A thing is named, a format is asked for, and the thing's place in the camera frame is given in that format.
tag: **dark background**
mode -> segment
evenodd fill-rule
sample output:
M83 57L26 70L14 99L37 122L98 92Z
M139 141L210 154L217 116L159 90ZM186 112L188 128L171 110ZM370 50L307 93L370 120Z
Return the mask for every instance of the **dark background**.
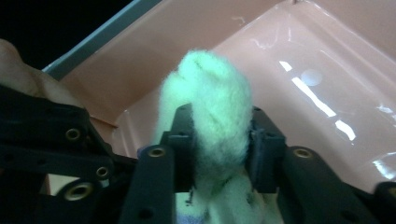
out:
M42 69L132 0L0 0L0 38Z

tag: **hand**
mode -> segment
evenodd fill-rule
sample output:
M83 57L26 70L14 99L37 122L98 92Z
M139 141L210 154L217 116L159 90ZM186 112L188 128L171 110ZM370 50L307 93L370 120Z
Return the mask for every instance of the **hand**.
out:
M15 47L0 39L0 85L54 103L83 107L61 83L25 64Z

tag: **plastic container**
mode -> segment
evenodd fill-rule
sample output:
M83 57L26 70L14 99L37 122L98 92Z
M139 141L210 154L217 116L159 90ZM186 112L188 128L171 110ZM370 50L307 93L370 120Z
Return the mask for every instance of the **plastic container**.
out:
M247 76L289 146L313 148L371 192L396 180L395 10L386 0L133 1L46 71L116 153L135 157L163 78L189 49L212 49Z

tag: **screw hole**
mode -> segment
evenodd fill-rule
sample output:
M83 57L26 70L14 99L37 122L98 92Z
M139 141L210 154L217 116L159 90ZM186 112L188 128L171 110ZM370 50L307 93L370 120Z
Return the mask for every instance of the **screw hole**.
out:
M88 195L91 194L92 190L93 186L91 183L80 183L69 189L64 195L64 198L67 201L78 201L88 197Z
M341 216L352 223L359 222L359 217L350 211L341 211Z
M293 152L294 155L300 158L308 159L312 157L312 153L306 149L299 148L299 149L295 149Z
M102 166L102 167L100 167L100 168L96 171L96 174L97 174L98 176L100 176L100 177L105 177L105 176L107 176L107 174L108 174L108 170L107 170L106 167Z
M77 141L80 137L81 132L79 129L70 129L66 132L66 138L71 142Z
M154 148L152 150L149 151L148 155L150 157L162 157L165 155L165 150L163 148Z
M140 219L149 219L154 217L154 211L151 208L143 208L139 211Z

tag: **fuzzy fabric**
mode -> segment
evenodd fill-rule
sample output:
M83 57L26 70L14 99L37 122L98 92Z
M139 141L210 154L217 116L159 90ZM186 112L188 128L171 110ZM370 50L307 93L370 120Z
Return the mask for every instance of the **fuzzy fabric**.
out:
M226 59L190 51L163 82L152 144L184 104L192 106L199 149L195 188L177 194L177 223L262 223L262 196L243 168L252 118L248 81Z

